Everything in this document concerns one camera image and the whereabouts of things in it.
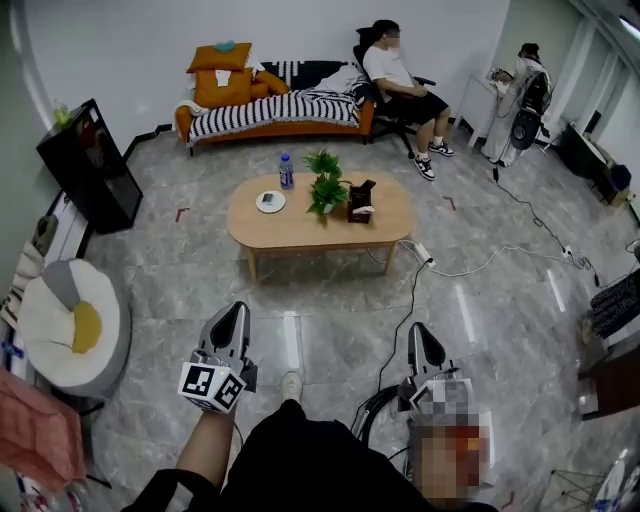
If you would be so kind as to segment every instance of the desk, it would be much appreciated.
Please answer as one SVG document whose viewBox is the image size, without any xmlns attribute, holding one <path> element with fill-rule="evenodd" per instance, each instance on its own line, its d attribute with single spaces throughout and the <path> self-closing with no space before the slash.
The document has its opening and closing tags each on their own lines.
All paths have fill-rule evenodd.
<svg viewBox="0 0 640 512">
<path fill-rule="evenodd" d="M 462 103 L 456 114 L 454 127 L 460 126 L 464 119 L 471 128 L 473 134 L 469 139 L 469 146 L 473 147 L 478 137 L 486 137 L 491 128 L 491 122 L 496 114 L 498 96 L 502 98 L 508 85 L 489 81 L 484 77 L 471 75 L 465 89 Z"/>
</svg>

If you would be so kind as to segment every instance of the pink cloth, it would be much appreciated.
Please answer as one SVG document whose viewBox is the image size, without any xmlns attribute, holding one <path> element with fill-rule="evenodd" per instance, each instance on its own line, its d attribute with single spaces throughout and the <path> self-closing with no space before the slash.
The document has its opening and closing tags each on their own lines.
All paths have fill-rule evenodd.
<svg viewBox="0 0 640 512">
<path fill-rule="evenodd" d="M 78 414 L 0 368 L 0 463 L 58 492 L 84 478 Z"/>
</svg>

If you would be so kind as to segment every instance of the gray tile floor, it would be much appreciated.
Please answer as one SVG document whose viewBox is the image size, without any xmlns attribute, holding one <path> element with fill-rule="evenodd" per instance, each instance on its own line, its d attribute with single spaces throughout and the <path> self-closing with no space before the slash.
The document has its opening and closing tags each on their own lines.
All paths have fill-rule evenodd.
<svg viewBox="0 0 640 512">
<path fill-rule="evenodd" d="M 528 208 L 496 188 L 489 163 L 467 139 L 464 130 L 454 131 L 457 155 L 433 157 L 433 183 L 390 137 L 366 147 L 340 137 L 225 143 L 197 148 L 189 158 L 175 135 L 165 133 L 136 148 L 129 165 L 145 193 L 136 224 L 94 236 L 86 256 L 123 281 L 134 319 L 127 366 L 93 425 L 96 463 L 115 487 L 105 492 L 88 484 L 100 509 L 129 503 L 156 469 L 175 463 L 199 415 L 176 395 L 181 363 L 205 320 L 231 301 L 251 308 L 250 357 L 260 366 L 257 393 L 245 394 L 238 410 L 245 437 L 278 407 L 280 376 L 289 367 L 303 374 L 311 419 L 350 424 L 374 391 L 394 329 L 408 312 L 417 263 L 404 249 L 388 275 L 362 251 L 264 258 L 260 284 L 251 284 L 244 255 L 226 230 L 227 201 L 243 180 L 277 172 L 280 153 L 292 154 L 296 172 L 305 172 L 301 158 L 309 150 L 327 148 L 345 171 L 392 173 L 414 203 L 412 238 L 424 243 L 441 272 L 476 268 L 503 245 L 559 256 Z M 531 149 L 502 170 L 500 183 L 531 200 L 566 244 L 589 256 L 603 282 L 617 277 L 607 275 L 605 262 L 635 238 L 630 215 L 600 204 L 553 151 Z M 455 210 L 443 196 L 453 198 Z M 179 208 L 189 210 L 176 222 Z M 416 307 L 383 384 L 407 374 L 407 329 L 425 321 L 491 410 L 496 460 L 487 479 L 493 487 L 479 498 L 498 509 L 513 491 L 513 510 L 535 510 L 550 469 L 602 470 L 637 431 L 634 411 L 584 423 L 576 410 L 576 368 L 584 360 L 577 320 L 596 291 L 590 272 L 514 251 L 473 275 L 423 272 L 418 279 Z M 384 411 L 372 444 L 391 454 L 407 437 L 404 418 Z"/>
</svg>

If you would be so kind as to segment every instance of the wooden coffee table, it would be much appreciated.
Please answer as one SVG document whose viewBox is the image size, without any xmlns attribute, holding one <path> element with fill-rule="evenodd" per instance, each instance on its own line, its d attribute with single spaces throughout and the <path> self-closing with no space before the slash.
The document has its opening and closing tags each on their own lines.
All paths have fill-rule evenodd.
<svg viewBox="0 0 640 512">
<path fill-rule="evenodd" d="M 342 178 L 354 185 L 361 185 L 367 179 L 376 182 L 371 198 L 376 211 L 368 224 L 349 223 L 346 203 L 336 206 L 325 218 L 307 213 L 315 179 L 316 175 L 311 172 L 296 172 L 295 187 L 281 190 L 279 175 L 258 176 L 242 183 L 231 195 L 227 227 L 247 251 L 254 282 L 258 280 L 257 256 L 274 252 L 388 247 L 387 272 L 396 242 L 411 233 L 413 214 L 409 194 L 390 175 L 350 172 Z M 281 190 L 286 197 L 287 202 L 279 212 L 262 213 L 256 207 L 257 197 L 267 190 Z"/>
</svg>

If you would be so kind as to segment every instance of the striped blanket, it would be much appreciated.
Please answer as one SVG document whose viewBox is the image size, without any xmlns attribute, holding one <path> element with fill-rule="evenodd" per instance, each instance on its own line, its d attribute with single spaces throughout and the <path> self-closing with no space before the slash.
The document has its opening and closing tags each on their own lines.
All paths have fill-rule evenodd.
<svg viewBox="0 0 640 512">
<path fill-rule="evenodd" d="M 358 126 L 358 108 L 353 94 L 313 89 L 291 91 L 252 101 L 247 105 L 214 108 L 195 117 L 189 129 L 187 146 L 201 139 L 236 133 L 274 122 L 317 121 Z"/>
</svg>

